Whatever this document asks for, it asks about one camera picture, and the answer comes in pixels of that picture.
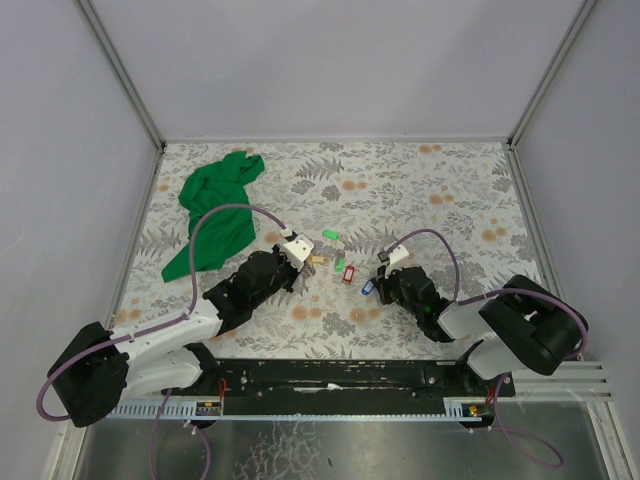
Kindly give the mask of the blue key tag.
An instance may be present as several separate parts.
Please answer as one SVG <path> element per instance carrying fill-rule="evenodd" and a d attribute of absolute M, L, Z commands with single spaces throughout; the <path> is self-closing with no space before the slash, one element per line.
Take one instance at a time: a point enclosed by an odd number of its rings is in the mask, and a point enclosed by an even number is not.
<path fill-rule="evenodd" d="M 364 296 L 369 296 L 378 288 L 378 282 L 375 279 L 369 279 L 361 289 Z"/>

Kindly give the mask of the yellow key tag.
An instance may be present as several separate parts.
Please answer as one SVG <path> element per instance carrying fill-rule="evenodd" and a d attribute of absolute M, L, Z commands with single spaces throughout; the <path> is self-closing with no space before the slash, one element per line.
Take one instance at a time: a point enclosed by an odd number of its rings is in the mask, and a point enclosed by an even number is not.
<path fill-rule="evenodd" d="M 328 258 L 323 255 L 311 255 L 308 260 L 315 265 L 327 265 L 329 263 Z"/>

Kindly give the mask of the red key tag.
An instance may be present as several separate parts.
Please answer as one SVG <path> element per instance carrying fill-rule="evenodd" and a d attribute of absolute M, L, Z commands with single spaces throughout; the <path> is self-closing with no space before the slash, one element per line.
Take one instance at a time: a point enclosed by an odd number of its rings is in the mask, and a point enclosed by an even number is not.
<path fill-rule="evenodd" d="M 355 276 L 355 267 L 353 265 L 348 265 L 343 274 L 342 282 L 346 285 L 350 285 Z"/>

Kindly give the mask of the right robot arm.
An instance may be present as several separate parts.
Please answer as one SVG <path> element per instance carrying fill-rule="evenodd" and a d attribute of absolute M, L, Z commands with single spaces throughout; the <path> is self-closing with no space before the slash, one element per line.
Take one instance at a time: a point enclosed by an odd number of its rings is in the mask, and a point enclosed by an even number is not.
<path fill-rule="evenodd" d="M 371 282 L 382 304 L 401 307 L 430 340 L 476 337 L 461 361 L 483 380 L 523 369 L 550 376 L 580 355 L 588 338 L 588 323 L 577 310 L 523 275 L 458 302 L 441 296 L 421 267 L 381 266 Z"/>

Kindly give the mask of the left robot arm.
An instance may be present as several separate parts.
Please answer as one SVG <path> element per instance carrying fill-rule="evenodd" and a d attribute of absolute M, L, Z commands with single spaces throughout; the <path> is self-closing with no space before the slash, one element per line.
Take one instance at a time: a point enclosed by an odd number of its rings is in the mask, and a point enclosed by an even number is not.
<path fill-rule="evenodd" d="M 84 326 L 47 374 L 66 419 L 87 427 L 128 397 L 199 384 L 216 365 L 203 341 L 238 328 L 272 295 L 291 290 L 312 250 L 298 236 L 271 251 L 255 251 L 181 314 L 129 329 Z"/>

